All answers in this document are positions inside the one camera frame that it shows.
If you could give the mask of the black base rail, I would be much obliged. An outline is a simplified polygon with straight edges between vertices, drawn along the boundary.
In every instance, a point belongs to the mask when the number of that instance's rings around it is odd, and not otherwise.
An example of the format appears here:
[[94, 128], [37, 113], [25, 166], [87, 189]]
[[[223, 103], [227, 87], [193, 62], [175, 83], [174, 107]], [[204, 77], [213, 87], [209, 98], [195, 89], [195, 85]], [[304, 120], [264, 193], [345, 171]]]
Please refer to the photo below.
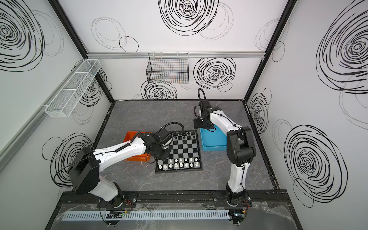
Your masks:
[[255, 202], [285, 202], [290, 204], [286, 190], [247, 190], [231, 195], [227, 190], [177, 190], [177, 191], [123, 191], [123, 206], [130, 208], [146, 203], [203, 203], [205, 205], [232, 207], [252, 205]]

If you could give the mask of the blue plastic tray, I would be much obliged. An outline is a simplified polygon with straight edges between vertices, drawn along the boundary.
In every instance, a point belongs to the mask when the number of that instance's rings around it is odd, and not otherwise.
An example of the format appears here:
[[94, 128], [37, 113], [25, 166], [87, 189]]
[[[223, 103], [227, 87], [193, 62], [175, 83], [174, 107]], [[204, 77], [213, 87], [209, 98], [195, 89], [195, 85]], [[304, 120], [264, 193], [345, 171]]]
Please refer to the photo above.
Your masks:
[[214, 129], [200, 129], [203, 151], [225, 151], [227, 149], [226, 135], [215, 126]]

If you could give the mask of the black white chess board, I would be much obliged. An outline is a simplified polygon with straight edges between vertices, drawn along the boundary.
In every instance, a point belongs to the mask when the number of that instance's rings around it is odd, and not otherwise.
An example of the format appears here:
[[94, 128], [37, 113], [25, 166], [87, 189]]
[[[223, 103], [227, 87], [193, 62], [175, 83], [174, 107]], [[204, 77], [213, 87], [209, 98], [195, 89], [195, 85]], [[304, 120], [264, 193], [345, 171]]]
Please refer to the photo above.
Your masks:
[[196, 130], [186, 130], [180, 134], [173, 135], [173, 140], [168, 147], [171, 151], [169, 158], [165, 161], [156, 161], [156, 173], [198, 171], [203, 169]]

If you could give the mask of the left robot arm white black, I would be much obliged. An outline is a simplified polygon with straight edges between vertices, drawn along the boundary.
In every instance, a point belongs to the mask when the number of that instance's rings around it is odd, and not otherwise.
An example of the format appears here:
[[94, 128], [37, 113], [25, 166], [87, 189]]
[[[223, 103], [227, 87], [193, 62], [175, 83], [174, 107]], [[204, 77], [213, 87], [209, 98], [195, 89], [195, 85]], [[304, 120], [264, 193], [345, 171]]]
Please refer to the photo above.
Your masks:
[[171, 135], [161, 139], [151, 133], [140, 133], [130, 141], [108, 148], [92, 150], [88, 146], [81, 149], [67, 170], [75, 194], [92, 194], [110, 203], [120, 200], [122, 192], [119, 186], [103, 178], [100, 172], [144, 153], [166, 160], [172, 139]]

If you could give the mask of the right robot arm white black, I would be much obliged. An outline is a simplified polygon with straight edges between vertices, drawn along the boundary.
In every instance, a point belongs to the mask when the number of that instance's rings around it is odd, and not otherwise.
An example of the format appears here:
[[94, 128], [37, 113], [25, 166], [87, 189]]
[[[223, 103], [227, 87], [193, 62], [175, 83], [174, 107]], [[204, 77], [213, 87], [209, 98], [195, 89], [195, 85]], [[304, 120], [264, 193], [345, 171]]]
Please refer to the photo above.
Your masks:
[[245, 186], [250, 164], [256, 156], [252, 130], [232, 121], [222, 110], [200, 109], [195, 113], [195, 128], [219, 128], [226, 135], [227, 156], [232, 164], [231, 174], [226, 184], [227, 201], [232, 205], [247, 199]]

